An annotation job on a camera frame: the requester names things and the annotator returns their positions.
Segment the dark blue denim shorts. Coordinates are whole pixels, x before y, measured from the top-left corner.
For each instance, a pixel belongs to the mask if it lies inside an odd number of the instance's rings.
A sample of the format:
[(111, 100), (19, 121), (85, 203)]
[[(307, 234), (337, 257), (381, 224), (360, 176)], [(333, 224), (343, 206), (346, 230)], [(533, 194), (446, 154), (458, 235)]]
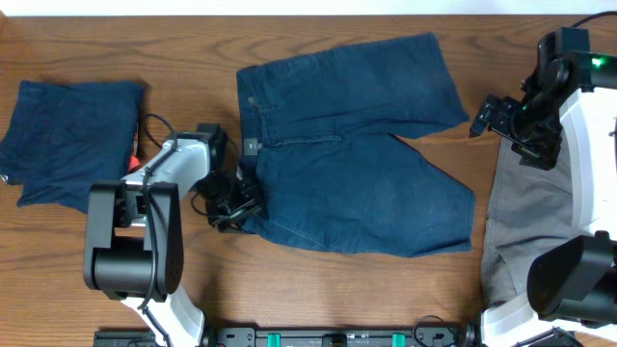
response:
[(433, 34), (345, 45), (236, 74), (242, 163), (280, 245), (404, 257), (465, 252), (473, 191), (412, 139), (468, 120)]

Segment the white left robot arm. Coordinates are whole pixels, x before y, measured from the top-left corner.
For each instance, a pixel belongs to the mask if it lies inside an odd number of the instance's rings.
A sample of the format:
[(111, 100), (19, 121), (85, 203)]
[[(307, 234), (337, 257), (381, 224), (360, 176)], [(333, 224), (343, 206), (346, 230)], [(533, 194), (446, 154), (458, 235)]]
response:
[(96, 346), (213, 346), (206, 315), (181, 284), (181, 201), (204, 198), (207, 223), (239, 232), (261, 212), (254, 181), (217, 124), (172, 134), (139, 171), (99, 181), (89, 195), (83, 277), (136, 312), (145, 331), (98, 332)]

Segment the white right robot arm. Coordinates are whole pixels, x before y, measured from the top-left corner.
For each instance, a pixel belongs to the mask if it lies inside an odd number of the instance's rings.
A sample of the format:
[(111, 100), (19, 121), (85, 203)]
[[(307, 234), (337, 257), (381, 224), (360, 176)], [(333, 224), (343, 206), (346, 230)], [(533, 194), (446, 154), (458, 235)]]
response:
[(489, 96), (502, 137), (483, 258), (483, 346), (616, 337), (616, 60), (541, 44), (523, 99)]

